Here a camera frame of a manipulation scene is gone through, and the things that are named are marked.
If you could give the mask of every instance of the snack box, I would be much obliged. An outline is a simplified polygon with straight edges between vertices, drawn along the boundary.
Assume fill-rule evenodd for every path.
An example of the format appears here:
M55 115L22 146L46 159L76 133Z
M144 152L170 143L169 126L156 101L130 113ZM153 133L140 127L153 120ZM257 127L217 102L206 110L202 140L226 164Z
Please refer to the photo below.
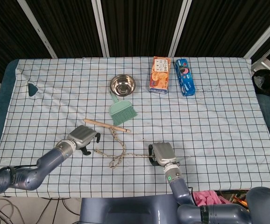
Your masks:
M168 57L154 57L150 75L149 91L166 94L171 60Z
M179 59L176 61L176 73L178 75L183 96L187 97L194 95L195 87L193 77L186 59Z

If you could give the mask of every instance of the orange snack box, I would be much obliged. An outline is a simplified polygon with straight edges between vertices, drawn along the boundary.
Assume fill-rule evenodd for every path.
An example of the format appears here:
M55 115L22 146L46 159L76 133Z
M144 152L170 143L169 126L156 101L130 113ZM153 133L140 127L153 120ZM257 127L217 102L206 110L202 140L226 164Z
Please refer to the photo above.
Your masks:
M149 91L166 94L171 60L168 57L154 57Z

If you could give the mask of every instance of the green brush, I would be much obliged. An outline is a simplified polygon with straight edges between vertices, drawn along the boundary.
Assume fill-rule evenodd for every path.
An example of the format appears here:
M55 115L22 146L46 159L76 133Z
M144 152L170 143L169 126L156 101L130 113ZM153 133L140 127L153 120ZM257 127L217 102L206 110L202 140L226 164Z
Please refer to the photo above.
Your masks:
M114 104L109 108L109 114L115 126L118 126L137 116L136 111L133 109L132 104L129 101L118 101L117 97L112 92L110 92L110 95L114 101Z

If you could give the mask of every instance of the dark blue table border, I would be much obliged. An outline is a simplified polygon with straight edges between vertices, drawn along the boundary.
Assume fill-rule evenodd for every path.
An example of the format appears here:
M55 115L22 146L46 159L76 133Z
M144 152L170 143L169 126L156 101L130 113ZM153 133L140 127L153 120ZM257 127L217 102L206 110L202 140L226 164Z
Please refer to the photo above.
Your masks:
M16 78L15 72L18 62L19 59L13 60L7 65L0 87L0 139L4 128L10 98L13 94Z

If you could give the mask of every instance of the black trash bag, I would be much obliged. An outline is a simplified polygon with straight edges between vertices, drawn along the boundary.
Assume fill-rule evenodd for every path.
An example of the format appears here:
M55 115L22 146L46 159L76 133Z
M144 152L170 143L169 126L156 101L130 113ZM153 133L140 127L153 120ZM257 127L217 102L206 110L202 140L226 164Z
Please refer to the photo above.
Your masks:
M252 76L253 86L256 94L264 94L270 96L270 70L261 69Z

